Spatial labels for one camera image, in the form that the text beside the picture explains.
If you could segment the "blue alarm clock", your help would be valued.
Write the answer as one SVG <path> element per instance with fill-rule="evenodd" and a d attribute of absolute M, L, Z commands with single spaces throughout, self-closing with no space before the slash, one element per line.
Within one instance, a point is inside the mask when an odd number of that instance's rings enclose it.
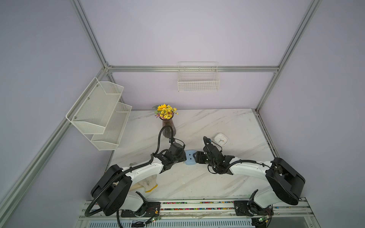
<path fill-rule="evenodd" d="M 186 155 L 186 161 L 184 162 L 186 165 L 195 165 L 196 161 L 194 158 L 194 154 L 196 153 L 196 150 L 186 150 L 185 151 L 185 155 Z"/>

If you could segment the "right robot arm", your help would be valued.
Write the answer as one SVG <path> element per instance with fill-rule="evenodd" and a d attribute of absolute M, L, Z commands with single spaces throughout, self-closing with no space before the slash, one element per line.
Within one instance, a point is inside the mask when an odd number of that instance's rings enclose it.
<path fill-rule="evenodd" d="M 206 164 L 214 174 L 245 175 L 269 183 L 269 187 L 255 190 L 247 202 L 247 209 L 256 214 L 270 205 L 284 202 L 298 205 L 305 185 L 305 178 L 284 159 L 275 157 L 272 161 L 240 159 L 223 155 L 215 145 L 206 142 L 203 151 L 193 154 L 198 164 Z"/>

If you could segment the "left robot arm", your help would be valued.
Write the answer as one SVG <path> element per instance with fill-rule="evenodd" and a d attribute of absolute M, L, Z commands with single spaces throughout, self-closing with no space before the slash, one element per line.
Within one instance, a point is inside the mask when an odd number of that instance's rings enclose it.
<path fill-rule="evenodd" d="M 159 175 L 172 168 L 173 165 L 186 161 L 185 144 L 179 144 L 170 139 L 170 148 L 151 154 L 150 160 L 126 169 L 113 165 L 103 174 L 91 190 L 93 200 L 85 210 L 84 215 L 90 217 L 99 212 L 110 216 L 117 212 L 127 199 L 133 184 L 146 178 Z"/>

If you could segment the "dark glass vase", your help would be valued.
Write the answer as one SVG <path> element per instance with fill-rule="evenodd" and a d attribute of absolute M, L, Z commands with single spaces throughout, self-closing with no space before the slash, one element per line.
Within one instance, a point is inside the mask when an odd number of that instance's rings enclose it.
<path fill-rule="evenodd" d="M 176 135 L 176 128 L 175 128 L 175 124 L 173 121 L 173 117 L 174 116 L 172 116 L 170 119 L 162 120 L 163 127 L 166 126 L 166 128 L 163 129 L 163 135 L 165 138 L 175 137 L 175 135 Z"/>

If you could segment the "white yellow cloth glove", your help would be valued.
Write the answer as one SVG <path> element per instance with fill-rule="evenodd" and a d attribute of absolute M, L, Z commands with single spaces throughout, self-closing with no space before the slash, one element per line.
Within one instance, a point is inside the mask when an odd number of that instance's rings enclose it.
<path fill-rule="evenodd" d="M 129 191 L 140 188 L 144 188 L 145 192 L 152 191 L 158 185 L 156 179 L 160 171 L 161 165 L 152 163 L 130 172 L 128 176 L 132 178 L 132 187 Z"/>

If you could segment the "yellow flower bouquet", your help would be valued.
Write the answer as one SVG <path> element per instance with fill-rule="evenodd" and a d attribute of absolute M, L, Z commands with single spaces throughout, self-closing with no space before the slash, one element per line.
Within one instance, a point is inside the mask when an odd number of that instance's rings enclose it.
<path fill-rule="evenodd" d="M 178 115 L 177 108 L 172 108 L 168 104 L 156 105 L 153 107 L 155 116 L 161 120 L 170 120 Z"/>

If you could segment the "lower white mesh shelf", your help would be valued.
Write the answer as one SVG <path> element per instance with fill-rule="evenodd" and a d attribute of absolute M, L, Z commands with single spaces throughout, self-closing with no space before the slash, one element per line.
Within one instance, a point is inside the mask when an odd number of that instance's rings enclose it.
<path fill-rule="evenodd" d="M 91 143 L 99 150 L 116 150 L 120 144 L 132 106 L 118 102 L 102 135 L 93 135 Z"/>

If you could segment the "white mesh shelf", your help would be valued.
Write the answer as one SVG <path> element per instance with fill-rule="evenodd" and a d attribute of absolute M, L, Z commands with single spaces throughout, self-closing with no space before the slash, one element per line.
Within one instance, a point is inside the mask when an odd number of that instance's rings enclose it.
<path fill-rule="evenodd" d="M 132 106 L 118 102 L 102 135 L 93 135 L 91 143 L 99 150 L 116 150 L 120 144 Z"/>
<path fill-rule="evenodd" d="M 84 135 L 102 135 L 119 102 L 124 87 L 94 78 L 66 119 Z"/>

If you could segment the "upper white mesh shelf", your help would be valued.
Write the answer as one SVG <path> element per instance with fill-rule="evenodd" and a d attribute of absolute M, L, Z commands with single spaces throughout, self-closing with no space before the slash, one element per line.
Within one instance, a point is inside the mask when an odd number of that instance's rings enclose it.
<path fill-rule="evenodd" d="M 119 102 L 124 87 L 94 78 L 66 119 L 84 135 L 102 135 Z"/>

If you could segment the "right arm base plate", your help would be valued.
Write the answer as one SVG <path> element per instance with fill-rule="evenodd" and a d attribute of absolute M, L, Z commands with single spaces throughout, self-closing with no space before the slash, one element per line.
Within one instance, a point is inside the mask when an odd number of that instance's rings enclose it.
<path fill-rule="evenodd" d="M 237 216 L 269 216 L 273 215 L 272 206 L 262 208 L 254 201 L 249 200 L 235 200 L 233 202 L 234 209 Z"/>

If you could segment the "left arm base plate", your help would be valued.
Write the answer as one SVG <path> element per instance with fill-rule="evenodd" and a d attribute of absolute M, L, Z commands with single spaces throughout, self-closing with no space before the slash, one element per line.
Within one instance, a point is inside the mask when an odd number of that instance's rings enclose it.
<path fill-rule="evenodd" d="M 152 201 L 144 203 L 141 208 L 133 212 L 131 210 L 121 210 L 120 216 L 122 218 L 150 218 L 153 215 L 159 214 L 161 208 L 161 202 Z"/>

